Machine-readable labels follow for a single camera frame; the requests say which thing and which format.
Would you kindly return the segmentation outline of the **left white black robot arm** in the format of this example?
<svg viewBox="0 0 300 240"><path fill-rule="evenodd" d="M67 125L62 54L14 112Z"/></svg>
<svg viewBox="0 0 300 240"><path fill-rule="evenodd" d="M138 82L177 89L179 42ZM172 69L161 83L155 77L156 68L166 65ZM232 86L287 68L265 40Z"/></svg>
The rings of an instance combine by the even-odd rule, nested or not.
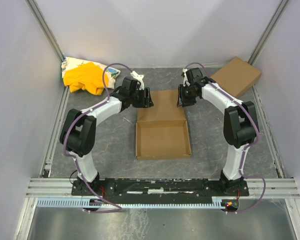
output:
<svg viewBox="0 0 300 240"><path fill-rule="evenodd" d="M68 112L59 141L64 155L73 159L78 177L83 182L92 183L99 176L92 157L97 126L130 106L151 108L154 103L149 87L143 87L137 79L125 77L122 85L103 101L86 109L73 108Z"/></svg>

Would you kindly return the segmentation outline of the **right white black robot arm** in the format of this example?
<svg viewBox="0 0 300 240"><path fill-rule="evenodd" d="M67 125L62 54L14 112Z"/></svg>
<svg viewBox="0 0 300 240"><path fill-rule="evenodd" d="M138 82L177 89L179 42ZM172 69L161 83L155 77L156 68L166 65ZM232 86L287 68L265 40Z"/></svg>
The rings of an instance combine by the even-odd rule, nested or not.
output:
<svg viewBox="0 0 300 240"><path fill-rule="evenodd" d="M196 68L182 70L183 83L178 86L178 107L193 106L204 99L223 113L223 136L228 144L225 166L220 177L227 183L241 180L246 155L260 138L256 107L223 90L212 78Z"/></svg>

